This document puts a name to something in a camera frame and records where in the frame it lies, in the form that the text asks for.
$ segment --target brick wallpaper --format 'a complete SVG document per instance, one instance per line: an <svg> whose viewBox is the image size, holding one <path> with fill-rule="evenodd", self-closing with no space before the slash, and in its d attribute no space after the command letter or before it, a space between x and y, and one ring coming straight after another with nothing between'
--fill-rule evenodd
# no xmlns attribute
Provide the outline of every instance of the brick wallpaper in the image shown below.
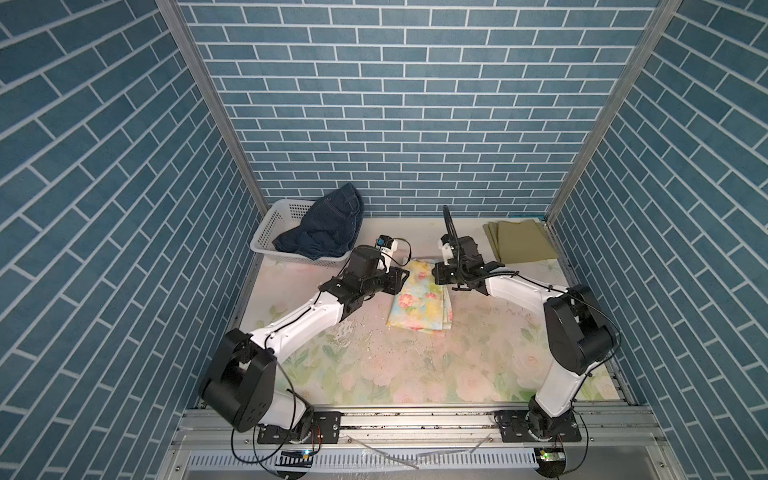
<svg viewBox="0 0 768 480"><path fill-rule="evenodd" d="M534 216L656 2L181 3L268 200Z"/></svg>
<svg viewBox="0 0 768 480"><path fill-rule="evenodd" d="M256 222L152 0L0 2L0 478L154 475Z"/></svg>
<svg viewBox="0 0 768 480"><path fill-rule="evenodd" d="M554 223L688 478L768 478L766 25L684 0Z"/></svg>

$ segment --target dark blue jeans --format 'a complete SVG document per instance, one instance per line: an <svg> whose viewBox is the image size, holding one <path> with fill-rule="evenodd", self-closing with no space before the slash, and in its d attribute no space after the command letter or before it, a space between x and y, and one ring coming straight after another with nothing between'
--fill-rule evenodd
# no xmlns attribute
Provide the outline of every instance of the dark blue jeans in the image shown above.
<svg viewBox="0 0 768 480"><path fill-rule="evenodd" d="M355 246L362 212L360 193L346 184L315 202L298 227L281 233L272 243L280 252L311 260L341 257Z"/></svg>

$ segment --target floral tablecloth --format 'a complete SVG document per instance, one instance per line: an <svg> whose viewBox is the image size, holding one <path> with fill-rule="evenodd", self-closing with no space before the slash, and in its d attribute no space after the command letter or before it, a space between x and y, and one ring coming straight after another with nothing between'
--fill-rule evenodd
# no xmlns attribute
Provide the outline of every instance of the floral tablecloth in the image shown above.
<svg viewBox="0 0 768 480"><path fill-rule="evenodd" d="M527 267L533 277L560 268L556 260ZM296 308L337 271L265 259L241 329ZM445 335L388 327L392 296L379 293L283 366L296 390L316 405L528 401L554 361L543 316L477 292L450 291L450 298L453 324ZM281 379L277 388L286 387ZM604 366L577 398L618 399Z"/></svg>

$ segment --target white plastic basket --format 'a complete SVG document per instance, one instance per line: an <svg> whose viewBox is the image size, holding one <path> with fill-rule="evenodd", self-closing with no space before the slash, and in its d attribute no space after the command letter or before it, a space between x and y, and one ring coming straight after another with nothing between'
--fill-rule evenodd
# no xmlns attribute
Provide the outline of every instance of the white plastic basket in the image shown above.
<svg viewBox="0 0 768 480"><path fill-rule="evenodd" d="M265 257L283 262L341 266L349 258L349 252L344 253L341 257L320 257L317 260L310 260L298 253L278 252L272 244L272 240L275 240L281 233L298 227L304 214L314 203L311 200L293 200L288 198L275 202L270 211L266 212L264 220L256 229L256 233L250 241L250 249L257 253L263 253Z"/></svg>

